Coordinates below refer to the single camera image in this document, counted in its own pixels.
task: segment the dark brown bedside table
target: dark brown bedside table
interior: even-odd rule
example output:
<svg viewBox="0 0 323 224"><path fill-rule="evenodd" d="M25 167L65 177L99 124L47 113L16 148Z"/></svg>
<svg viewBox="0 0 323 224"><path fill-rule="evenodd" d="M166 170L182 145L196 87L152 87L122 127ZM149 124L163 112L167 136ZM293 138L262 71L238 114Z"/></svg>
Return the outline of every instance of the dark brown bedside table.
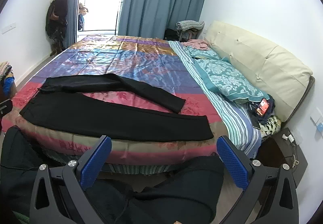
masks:
<svg viewBox="0 0 323 224"><path fill-rule="evenodd" d="M304 172L307 168L307 161L300 147L296 146L295 157L299 164L293 167L293 146L289 140L284 140L282 135L289 136L290 131L285 127L280 132L271 135L260 146L256 159L258 159L264 166L280 167L281 164L286 163L292 171L295 185L298 186Z"/></svg>

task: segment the pink garment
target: pink garment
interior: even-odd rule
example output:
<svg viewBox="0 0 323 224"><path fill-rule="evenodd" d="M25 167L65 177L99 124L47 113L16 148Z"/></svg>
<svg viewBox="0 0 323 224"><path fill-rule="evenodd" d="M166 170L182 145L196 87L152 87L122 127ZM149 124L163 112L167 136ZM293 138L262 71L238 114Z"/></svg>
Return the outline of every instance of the pink garment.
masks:
<svg viewBox="0 0 323 224"><path fill-rule="evenodd" d="M192 46L195 49L203 50L203 51L210 49L207 42L201 39L191 39L191 40L188 40L187 42L183 42L182 45Z"/></svg>

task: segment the headboard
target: headboard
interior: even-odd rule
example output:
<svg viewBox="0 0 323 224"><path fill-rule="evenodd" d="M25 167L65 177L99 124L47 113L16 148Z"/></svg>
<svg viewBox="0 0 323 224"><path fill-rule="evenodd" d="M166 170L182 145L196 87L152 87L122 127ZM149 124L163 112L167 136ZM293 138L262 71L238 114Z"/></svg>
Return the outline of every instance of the headboard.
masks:
<svg viewBox="0 0 323 224"><path fill-rule="evenodd" d="M314 84L313 72L285 48L237 26L214 21L205 40L228 57L255 87L275 100L275 115L287 122Z"/></svg>

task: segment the blue textured pad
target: blue textured pad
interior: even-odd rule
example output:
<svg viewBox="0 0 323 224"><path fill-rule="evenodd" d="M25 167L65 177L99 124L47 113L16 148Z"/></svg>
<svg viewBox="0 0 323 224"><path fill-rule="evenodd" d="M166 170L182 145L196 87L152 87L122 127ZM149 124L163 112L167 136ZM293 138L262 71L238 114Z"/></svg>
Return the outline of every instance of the blue textured pad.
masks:
<svg viewBox="0 0 323 224"><path fill-rule="evenodd" d="M248 172L223 137L218 138L216 150L233 178L235 185L246 190L249 184Z"/></svg>
<svg viewBox="0 0 323 224"><path fill-rule="evenodd" d="M98 146L96 151L92 154L91 158L88 160L87 164L81 171L80 185L83 190L93 185L96 177L102 169L103 164L109 156L111 149L111 138L106 137L106 139L101 142L100 146Z"/></svg>

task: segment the white wall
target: white wall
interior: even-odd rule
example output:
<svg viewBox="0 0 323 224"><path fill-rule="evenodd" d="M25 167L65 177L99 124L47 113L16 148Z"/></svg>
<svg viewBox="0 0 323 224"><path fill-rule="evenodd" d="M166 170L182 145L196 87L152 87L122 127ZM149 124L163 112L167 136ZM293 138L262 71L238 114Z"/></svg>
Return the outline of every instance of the white wall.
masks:
<svg viewBox="0 0 323 224"><path fill-rule="evenodd" d="M200 20L233 24L292 52L314 72L316 83L289 123L303 137L308 167L297 188L299 217L306 223L323 200L323 138L310 120L323 111L323 5L320 0L205 0Z"/></svg>
<svg viewBox="0 0 323 224"><path fill-rule="evenodd" d="M51 1L8 0L0 14L0 30L17 24L15 29L0 33L0 62L10 62L16 84L49 57L50 39L45 33L45 19Z"/></svg>

